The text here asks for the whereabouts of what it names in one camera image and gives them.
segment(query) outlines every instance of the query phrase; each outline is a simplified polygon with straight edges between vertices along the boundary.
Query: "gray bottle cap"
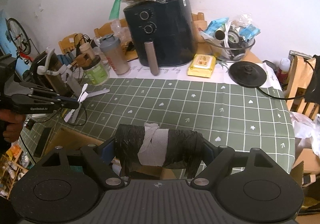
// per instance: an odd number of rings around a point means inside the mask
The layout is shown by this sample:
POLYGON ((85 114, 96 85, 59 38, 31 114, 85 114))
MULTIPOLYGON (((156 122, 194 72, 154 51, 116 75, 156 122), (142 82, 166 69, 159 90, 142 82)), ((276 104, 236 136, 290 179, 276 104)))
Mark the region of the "gray bottle cap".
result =
POLYGON ((120 45, 120 39, 113 36, 113 33, 107 34, 100 39, 100 50, 102 52, 113 50, 118 45, 120 45))

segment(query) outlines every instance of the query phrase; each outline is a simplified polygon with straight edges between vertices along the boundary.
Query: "air fryer knob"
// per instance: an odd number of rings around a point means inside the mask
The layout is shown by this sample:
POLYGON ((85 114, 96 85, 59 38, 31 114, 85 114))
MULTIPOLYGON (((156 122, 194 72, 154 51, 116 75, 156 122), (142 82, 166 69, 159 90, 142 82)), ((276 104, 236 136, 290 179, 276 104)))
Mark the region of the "air fryer knob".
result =
POLYGON ((142 11, 139 16, 141 20, 148 20, 150 17, 150 14, 147 11, 142 11))
POLYGON ((148 23, 144 28, 144 32, 147 34, 153 33, 156 29, 156 25, 153 22, 148 23))

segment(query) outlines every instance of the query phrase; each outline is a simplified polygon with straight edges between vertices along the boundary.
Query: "wooden shelf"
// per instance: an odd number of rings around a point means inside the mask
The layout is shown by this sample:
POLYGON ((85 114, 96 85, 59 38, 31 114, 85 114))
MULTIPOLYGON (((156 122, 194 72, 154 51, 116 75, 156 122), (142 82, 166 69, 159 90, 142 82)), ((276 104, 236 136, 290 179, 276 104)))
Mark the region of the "wooden shelf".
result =
POLYGON ((0 177, 0 183, 2 183, 3 185, 6 185, 6 187, 7 187, 6 191, 8 191, 8 195, 5 196, 7 199, 10 198, 12 188, 18 179, 19 173, 20 172, 26 173, 28 171, 28 169, 26 169, 26 168, 22 167, 20 164, 18 164, 18 160, 19 160, 22 152, 23 152, 23 150, 21 149, 20 152, 18 153, 17 157, 12 160, 10 160, 9 156, 7 156, 7 155, 2 155, 0 158, 0 167, 2 168, 4 166, 4 169, 5 169, 0 177), (17 166, 16 170, 13 169, 15 172, 13 179, 10 177, 10 174, 6 170, 6 168, 8 167, 10 162, 13 165, 17 166))

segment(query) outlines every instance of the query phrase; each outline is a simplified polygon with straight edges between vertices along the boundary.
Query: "shoe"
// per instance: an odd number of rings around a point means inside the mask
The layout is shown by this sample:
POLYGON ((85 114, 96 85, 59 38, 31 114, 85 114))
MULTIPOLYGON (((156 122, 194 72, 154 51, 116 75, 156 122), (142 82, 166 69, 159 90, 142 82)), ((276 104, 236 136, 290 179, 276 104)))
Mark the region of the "shoe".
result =
POLYGON ((7 169, 2 166, 2 169, 6 170, 10 174, 11 179, 14 179, 14 177, 16 176, 14 169, 12 169, 9 165, 7 166, 7 169))
POLYGON ((2 191, 0 191, 0 194, 2 196, 7 196, 9 193, 7 191, 5 191, 5 190, 2 190, 2 191))
POLYGON ((12 169, 15 171, 18 169, 18 166, 16 166, 13 162, 9 162, 9 165, 11 166, 12 169))
POLYGON ((19 173, 19 175, 18 175, 18 181, 20 181, 20 179, 23 177, 25 175, 25 173, 19 173))

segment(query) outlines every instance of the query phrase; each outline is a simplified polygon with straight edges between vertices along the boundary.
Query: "green label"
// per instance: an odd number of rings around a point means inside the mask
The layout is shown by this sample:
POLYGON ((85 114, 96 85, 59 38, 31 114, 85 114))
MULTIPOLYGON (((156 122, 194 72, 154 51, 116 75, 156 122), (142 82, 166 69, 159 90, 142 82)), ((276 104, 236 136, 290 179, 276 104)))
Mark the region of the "green label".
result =
POLYGON ((101 64, 97 64, 94 68, 84 71, 93 85, 100 84, 108 78, 108 74, 101 64))

